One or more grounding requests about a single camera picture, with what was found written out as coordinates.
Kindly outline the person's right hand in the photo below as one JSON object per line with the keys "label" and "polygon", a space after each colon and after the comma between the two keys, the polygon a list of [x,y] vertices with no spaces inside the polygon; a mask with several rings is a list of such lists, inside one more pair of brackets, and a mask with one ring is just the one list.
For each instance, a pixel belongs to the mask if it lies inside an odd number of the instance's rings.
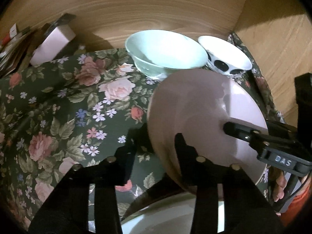
{"label": "person's right hand", "polygon": [[272,192],[272,198],[274,202],[277,202],[284,198],[284,189],[287,186],[287,180],[285,179],[283,171],[277,171],[275,179],[275,185]]}

